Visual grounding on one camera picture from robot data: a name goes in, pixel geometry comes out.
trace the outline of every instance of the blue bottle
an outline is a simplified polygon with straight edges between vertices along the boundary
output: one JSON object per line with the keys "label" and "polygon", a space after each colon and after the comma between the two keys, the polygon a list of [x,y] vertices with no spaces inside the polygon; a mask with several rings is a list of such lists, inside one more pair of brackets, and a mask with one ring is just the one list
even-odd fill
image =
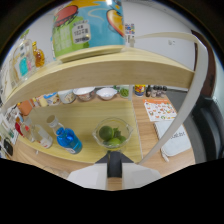
{"label": "blue bottle", "polygon": [[82,150],[82,142],[70,128],[65,128],[58,122],[58,119],[51,115],[47,119],[47,124],[53,129],[57,136],[57,142],[71,154],[77,154]]}

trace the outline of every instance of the red item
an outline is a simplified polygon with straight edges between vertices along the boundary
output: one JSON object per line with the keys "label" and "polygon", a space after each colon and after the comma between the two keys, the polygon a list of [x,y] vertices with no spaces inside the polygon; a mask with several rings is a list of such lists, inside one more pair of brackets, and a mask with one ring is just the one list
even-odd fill
{"label": "red item", "polygon": [[23,133],[22,133],[21,130],[20,130],[20,125],[19,125],[17,122],[15,123],[15,129],[16,129],[16,131],[19,132],[19,134],[20,134],[21,136],[24,137]]}

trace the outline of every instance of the wooden shelf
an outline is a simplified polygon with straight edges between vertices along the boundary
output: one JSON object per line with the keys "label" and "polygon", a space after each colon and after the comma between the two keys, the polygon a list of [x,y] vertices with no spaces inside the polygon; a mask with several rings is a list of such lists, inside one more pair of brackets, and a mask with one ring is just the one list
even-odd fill
{"label": "wooden shelf", "polygon": [[[100,121],[109,117],[118,117],[130,124],[134,129],[132,137],[126,145],[124,154],[134,162],[139,162],[142,159],[142,154],[132,102],[120,96],[116,96],[110,101],[103,101],[97,98],[98,97],[95,96],[95,99],[88,102],[80,102],[76,99],[72,104],[40,107],[31,111],[29,117],[32,122],[34,124],[40,124],[53,137],[53,145],[49,149],[41,147],[37,142],[31,143],[21,136],[19,140],[37,151],[54,157],[83,163],[95,163],[101,159],[106,152],[103,150],[102,146],[97,144],[92,136],[92,131]],[[73,129],[75,134],[82,141],[83,149],[79,154],[72,155],[58,145],[56,136],[46,123],[46,119],[52,114],[54,114],[65,127]]]}
{"label": "wooden shelf", "polygon": [[4,108],[60,90],[87,86],[147,84],[189,88],[194,71],[164,56],[136,48],[43,67],[16,88]]}

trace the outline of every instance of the poster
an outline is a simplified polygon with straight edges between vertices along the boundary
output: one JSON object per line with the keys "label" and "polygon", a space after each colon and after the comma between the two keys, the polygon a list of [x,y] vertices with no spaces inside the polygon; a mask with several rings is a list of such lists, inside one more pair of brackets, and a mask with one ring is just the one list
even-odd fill
{"label": "poster", "polygon": [[135,24],[134,23],[125,23],[125,34],[126,35],[135,35]]}
{"label": "poster", "polygon": [[143,100],[150,121],[174,120],[177,116],[175,109],[167,99]]}

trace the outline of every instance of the wall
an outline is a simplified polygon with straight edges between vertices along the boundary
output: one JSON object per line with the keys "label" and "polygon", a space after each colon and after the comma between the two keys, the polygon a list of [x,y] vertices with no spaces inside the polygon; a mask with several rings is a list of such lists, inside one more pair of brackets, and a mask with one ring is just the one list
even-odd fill
{"label": "wall", "polygon": [[27,35],[27,39],[32,40],[32,42],[37,42],[37,48],[44,52],[46,63],[53,61],[53,54],[51,49],[51,35],[52,35],[52,25],[53,25],[53,14],[45,14],[38,20],[32,23]]}
{"label": "wall", "polygon": [[[37,47],[43,50],[46,63],[53,61],[51,35],[53,25],[53,11],[47,13],[36,20],[30,27],[27,39],[37,41]],[[190,28],[167,13],[158,9],[130,2],[123,2],[124,22],[133,22],[136,28],[136,36],[141,36],[156,32],[186,32],[191,33]],[[15,47],[19,44],[18,40],[9,53],[11,57]],[[136,40],[135,47],[169,57],[193,70],[194,67],[194,44],[192,42],[168,39],[150,38]]]}
{"label": "wall", "polygon": [[[136,37],[157,32],[185,32],[191,30],[160,10],[137,3],[123,2],[124,22],[134,23]],[[193,70],[195,48],[194,43],[180,39],[150,38],[136,40],[135,47],[169,57]]]}

